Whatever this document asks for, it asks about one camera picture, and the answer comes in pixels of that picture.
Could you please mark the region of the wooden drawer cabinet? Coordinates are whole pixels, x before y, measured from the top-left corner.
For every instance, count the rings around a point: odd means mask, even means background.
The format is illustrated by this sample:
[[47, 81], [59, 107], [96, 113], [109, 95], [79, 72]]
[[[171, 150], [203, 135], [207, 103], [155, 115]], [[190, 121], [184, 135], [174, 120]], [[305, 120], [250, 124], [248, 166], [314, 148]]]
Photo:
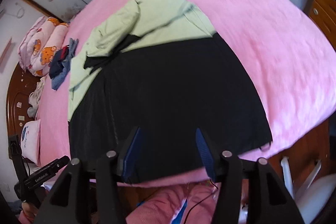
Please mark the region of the wooden drawer cabinet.
[[313, 0], [309, 18], [318, 26], [335, 49], [336, 42], [336, 1]]

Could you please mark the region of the wooden headboard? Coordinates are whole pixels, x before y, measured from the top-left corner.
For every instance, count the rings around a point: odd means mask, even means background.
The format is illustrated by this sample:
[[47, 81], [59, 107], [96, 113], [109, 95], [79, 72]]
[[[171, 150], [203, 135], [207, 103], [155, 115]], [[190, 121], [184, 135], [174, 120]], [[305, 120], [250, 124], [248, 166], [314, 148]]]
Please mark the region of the wooden headboard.
[[15, 67], [6, 98], [7, 135], [20, 135], [23, 126], [34, 120], [27, 114], [30, 107], [29, 95], [35, 91], [40, 78], [24, 71], [19, 64]]

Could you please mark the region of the pink bed blanket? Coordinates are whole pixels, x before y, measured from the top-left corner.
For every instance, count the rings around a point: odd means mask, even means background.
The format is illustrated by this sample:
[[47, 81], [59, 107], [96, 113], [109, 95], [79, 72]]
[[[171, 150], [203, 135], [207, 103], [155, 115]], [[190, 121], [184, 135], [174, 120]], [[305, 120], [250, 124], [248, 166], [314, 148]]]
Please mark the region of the pink bed blanket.
[[[91, 31], [128, 0], [92, 0], [67, 38], [85, 43]], [[335, 51], [289, 0], [188, 0], [210, 19], [252, 79], [273, 141], [243, 159], [269, 158], [291, 147], [335, 111]]]

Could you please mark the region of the folded pink bear quilt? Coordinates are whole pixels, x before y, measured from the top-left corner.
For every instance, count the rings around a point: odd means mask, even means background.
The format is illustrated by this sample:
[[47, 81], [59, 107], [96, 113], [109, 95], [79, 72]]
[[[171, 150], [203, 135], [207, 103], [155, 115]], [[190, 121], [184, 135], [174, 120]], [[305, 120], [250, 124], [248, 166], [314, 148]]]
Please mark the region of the folded pink bear quilt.
[[54, 55], [61, 49], [69, 24], [42, 16], [29, 29], [18, 47], [19, 65], [33, 76], [49, 73]]

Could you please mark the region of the white cloth bundle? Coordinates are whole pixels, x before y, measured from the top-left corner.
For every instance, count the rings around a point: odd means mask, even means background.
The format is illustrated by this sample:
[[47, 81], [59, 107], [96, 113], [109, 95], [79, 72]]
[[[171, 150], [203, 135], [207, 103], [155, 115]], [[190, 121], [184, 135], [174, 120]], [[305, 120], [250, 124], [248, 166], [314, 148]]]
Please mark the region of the white cloth bundle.
[[43, 76], [39, 82], [37, 82], [37, 86], [35, 90], [29, 95], [29, 105], [30, 107], [27, 109], [27, 115], [30, 118], [35, 118], [38, 107], [39, 107], [39, 102], [41, 100], [42, 96], [42, 91], [46, 83], [46, 76]]

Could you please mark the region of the pink fuzzy pajama legs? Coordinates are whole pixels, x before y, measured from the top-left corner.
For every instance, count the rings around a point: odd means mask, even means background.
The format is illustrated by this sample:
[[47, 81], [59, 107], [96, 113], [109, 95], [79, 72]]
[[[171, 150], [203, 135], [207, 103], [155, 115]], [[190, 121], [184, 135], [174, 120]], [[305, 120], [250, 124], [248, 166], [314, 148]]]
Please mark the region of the pink fuzzy pajama legs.
[[186, 205], [181, 223], [211, 223], [221, 184], [211, 180], [161, 188], [133, 210], [127, 223], [172, 223]]

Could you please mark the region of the white plastic chair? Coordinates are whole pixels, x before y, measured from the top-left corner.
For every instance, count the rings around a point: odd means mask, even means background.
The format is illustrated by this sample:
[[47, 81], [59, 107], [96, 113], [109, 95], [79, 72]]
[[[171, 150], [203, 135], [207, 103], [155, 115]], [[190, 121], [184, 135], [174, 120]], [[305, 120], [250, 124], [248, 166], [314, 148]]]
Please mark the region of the white plastic chair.
[[335, 223], [335, 174], [317, 178], [322, 161], [294, 191], [289, 158], [280, 161], [281, 180], [265, 158], [258, 159], [249, 175], [246, 223]]

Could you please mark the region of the stack of folded dark clothes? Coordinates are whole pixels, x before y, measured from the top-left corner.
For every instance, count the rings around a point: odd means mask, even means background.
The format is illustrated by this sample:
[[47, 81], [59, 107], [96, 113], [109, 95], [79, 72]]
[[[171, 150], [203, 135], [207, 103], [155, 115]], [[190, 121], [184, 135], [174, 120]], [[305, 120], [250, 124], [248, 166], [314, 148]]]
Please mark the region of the stack of folded dark clothes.
[[70, 38], [69, 44], [55, 53], [49, 71], [53, 90], [58, 90], [70, 71], [71, 59], [75, 56], [78, 43], [78, 39]]

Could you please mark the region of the green and black hooded jacket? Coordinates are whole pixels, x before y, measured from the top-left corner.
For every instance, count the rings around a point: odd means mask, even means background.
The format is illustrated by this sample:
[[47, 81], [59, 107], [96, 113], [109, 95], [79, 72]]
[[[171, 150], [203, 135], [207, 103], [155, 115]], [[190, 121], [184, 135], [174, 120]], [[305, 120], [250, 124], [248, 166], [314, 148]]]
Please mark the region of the green and black hooded jacket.
[[257, 90], [209, 18], [188, 0], [129, 0], [71, 60], [70, 154], [131, 145], [138, 184], [200, 168], [197, 131], [236, 155], [272, 142]]

